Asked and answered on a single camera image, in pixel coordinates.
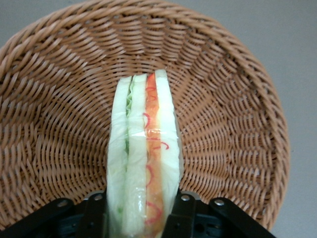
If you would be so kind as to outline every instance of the woven rattan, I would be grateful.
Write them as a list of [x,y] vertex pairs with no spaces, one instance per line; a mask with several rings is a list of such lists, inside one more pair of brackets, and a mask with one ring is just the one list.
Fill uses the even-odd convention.
[[183,142],[182,190],[274,224],[286,122],[259,61],[217,21],[159,0],[98,0],[44,17],[0,50],[0,230],[106,186],[119,78],[166,68]]

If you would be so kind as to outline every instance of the tomato slice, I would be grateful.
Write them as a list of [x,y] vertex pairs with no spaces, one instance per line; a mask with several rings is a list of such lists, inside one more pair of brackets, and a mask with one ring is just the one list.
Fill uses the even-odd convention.
[[164,204],[161,183],[160,165],[160,131],[158,121],[159,101],[155,74],[151,74],[146,85],[146,106],[144,115],[147,118],[145,132],[147,137],[147,202],[145,233],[155,237],[164,228]]

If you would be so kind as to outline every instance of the plastic wrap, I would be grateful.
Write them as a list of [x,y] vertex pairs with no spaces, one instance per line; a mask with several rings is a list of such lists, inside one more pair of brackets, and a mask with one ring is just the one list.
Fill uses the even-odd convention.
[[121,79],[107,159],[110,237],[160,237],[182,175],[181,141],[166,71]]

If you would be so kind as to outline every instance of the basket rim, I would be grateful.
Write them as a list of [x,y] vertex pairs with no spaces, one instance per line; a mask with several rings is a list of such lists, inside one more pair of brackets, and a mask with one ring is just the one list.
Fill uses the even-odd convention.
[[[179,23],[196,28],[202,34],[217,41],[219,46],[225,49],[228,54],[233,55],[248,75],[252,78],[259,79],[254,80],[253,83],[261,95],[266,95],[263,97],[262,103],[265,106],[270,123],[274,125],[275,128],[278,128],[276,131],[272,131],[275,144],[279,144],[276,147],[276,151],[277,157],[280,159],[276,160],[275,170],[284,172],[282,176],[275,177],[271,182],[272,188],[275,189],[275,191],[271,190],[270,194],[272,196],[267,204],[267,207],[271,211],[266,211],[262,221],[264,225],[267,224],[268,229],[271,229],[285,198],[289,180],[290,142],[287,122],[277,91],[265,68],[237,37],[231,34],[215,19],[178,4],[162,0],[92,0],[77,3],[54,11],[13,35],[5,45],[0,48],[0,77],[8,71],[12,62],[22,52],[31,48],[33,43],[39,38],[45,34],[49,36],[52,33],[58,32],[59,28],[65,25],[61,22],[61,17],[74,17],[92,11],[98,13],[104,10],[104,8],[111,9],[112,14],[120,14],[122,12],[121,6],[128,7],[128,10],[125,10],[125,13],[128,14],[141,13],[142,9],[148,9],[150,6],[153,16],[174,19]],[[73,19],[67,24],[72,24],[73,22],[76,21]],[[268,220],[268,214],[272,215],[272,219]]]

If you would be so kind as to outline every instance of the metal screw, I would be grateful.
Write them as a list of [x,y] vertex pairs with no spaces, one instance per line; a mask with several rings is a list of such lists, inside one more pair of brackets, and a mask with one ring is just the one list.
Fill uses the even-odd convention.
[[189,197],[188,195],[183,195],[183,196],[181,196],[181,199],[182,199],[183,201],[189,201],[189,200],[190,200],[190,197]]
[[64,207],[68,204],[67,200],[62,200],[57,206],[58,207]]
[[224,205],[224,202],[223,202],[222,200],[220,200],[220,199],[217,199],[217,200],[215,200],[214,202],[215,202],[215,204],[218,205],[218,206],[223,206],[223,205]]
[[101,195],[101,194],[98,194],[96,197],[95,197],[95,201],[98,201],[98,200],[100,200],[100,199],[102,199],[103,198],[103,196]]

